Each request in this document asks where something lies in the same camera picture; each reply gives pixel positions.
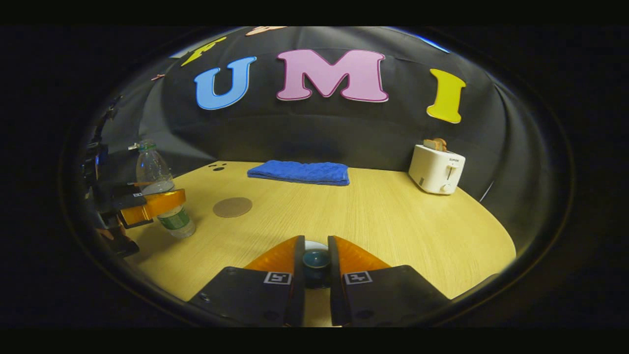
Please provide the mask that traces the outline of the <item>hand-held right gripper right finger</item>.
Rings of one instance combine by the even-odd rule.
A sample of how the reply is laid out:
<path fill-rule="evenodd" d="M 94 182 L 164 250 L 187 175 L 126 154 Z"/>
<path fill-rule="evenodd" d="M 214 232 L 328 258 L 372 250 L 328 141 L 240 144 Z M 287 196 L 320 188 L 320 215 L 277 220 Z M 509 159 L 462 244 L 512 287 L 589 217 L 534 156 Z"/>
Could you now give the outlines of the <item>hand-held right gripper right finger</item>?
<path fill-rule="evenodd" d="M 329 236 L 330 316 L 342 327 L 413 325 L 450 300 L 409 265 L 391 266 L 339 236 Z"/>

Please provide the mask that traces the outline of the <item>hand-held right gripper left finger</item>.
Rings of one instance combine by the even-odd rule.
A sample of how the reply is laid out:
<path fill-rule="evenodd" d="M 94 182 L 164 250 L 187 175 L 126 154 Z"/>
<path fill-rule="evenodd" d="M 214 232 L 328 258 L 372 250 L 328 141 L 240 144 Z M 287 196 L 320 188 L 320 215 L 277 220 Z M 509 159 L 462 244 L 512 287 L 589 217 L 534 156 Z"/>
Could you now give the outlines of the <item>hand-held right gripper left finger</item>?
<path fill-rule="evenodd" d="M 189 304 L 233 326 L 302 327 L 305 236 L 269 249 L 245 267 L 227 266 Z"/>

